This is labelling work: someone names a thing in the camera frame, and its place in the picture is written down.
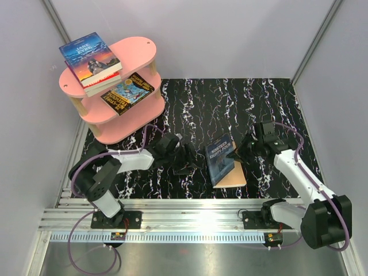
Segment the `169-Storey Treehouse black book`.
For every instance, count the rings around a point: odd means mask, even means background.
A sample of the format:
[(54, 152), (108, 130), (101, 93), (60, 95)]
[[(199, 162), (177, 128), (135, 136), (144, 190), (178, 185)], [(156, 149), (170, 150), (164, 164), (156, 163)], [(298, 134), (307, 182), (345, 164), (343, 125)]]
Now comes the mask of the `169-Storey Treehouse black book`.
[(135, 72), (126, 80), (101, 95), (101, 99), (117, 115), (121, 116), (154, 91), (155, 88), (140, 74)]

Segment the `13-Storey Treehouse red book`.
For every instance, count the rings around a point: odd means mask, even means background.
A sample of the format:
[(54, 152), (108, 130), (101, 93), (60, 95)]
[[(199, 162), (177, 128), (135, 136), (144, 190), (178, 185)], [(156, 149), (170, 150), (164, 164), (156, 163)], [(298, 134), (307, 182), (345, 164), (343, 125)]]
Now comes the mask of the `13-Storey Treehouse red book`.
[(122, 65), (116, 57), (107, 63), (91, 58), (77, 66), (70, 65), (66, 60), (64, 62), (84, 92), (104, 85), (112, 85), (121, 80), (119, 71), (122, 69)]

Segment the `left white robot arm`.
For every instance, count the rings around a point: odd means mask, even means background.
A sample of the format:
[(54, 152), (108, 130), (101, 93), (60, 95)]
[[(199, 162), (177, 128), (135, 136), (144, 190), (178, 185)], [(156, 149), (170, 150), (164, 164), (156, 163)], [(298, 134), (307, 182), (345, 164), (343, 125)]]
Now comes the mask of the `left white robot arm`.
[(91, 227), (112, 229), (128, 222), (124, 204), (110, 191), (117, 174), (153, 170), (168, 164), (175, 175), (189, 175), (197, 168), (194, 146), (181, 140), (180, 135), (168, 133), (158, 141), (130, 151), (112, 151), (97, 145), (80, 159), (68, 177), (75, 195), (86, 199), (97, 210)]

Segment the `purple paperback book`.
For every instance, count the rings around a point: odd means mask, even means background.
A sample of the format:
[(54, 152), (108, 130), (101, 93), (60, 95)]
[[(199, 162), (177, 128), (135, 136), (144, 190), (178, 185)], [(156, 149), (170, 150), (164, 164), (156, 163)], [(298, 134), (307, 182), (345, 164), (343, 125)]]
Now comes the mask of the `purple paperback book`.
[(92, 97), (92, 96), (94, 96), (98, 93), (109, 91), (110, 89), (116, 87), (117, 85), (118, 85), (118, 83), (115, 83), (115, 84), (112, 84), (112, 85), (104, 85), (104, 86), (92, 89), (92, 90), (86, 92), (86, 96), (87, 97)]

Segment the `Jane Eyre blue book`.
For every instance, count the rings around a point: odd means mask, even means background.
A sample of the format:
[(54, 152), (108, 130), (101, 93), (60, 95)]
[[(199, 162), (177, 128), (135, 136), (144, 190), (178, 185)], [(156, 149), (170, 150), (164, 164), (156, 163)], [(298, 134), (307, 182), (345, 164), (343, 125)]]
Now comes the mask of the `Jane Eyre blue book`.
[(83, 87), (122, 70), (119, 58), (95, 32), (59, 47), (59, 51)]

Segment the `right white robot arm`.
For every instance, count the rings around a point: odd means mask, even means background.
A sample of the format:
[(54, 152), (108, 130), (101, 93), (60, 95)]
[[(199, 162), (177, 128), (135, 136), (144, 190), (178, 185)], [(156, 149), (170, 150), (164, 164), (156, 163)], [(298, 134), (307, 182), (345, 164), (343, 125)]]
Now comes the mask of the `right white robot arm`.
[(254, 124), (254, 132), (248, 133), (228, 158), (248, 163), (252, 158), (268, 159), (294, 187), (304, 208), (296, 207), (285, 199), (266, 201), (261, 207), (260, 221), (266, 228), (278, 224), (287, 225), (301, 233), (312, 249), (328, 247), (337, 252), (345, 251), (352, 237), (352, 203), (346, 195), (337, 195), (326, 187), (308, 168), (299, 151), (300, 142), (281, 139), (275, 126), (281, 123), (267, 121)]

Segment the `Nineteen Eighty-Four blue book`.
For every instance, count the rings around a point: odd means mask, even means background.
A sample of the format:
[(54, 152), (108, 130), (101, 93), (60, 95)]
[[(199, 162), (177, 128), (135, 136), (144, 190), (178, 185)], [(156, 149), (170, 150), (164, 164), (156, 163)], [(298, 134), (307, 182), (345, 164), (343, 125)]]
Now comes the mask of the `Nineteen Eighty-Four blue book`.
[(242, 164), (233, 158), (228, 158), (235, 147), (229, 133), (224, 133), (212, 140), (204, 148), (206, 164), (212, 183), (212, 188), (243, 187), (247, 184)]

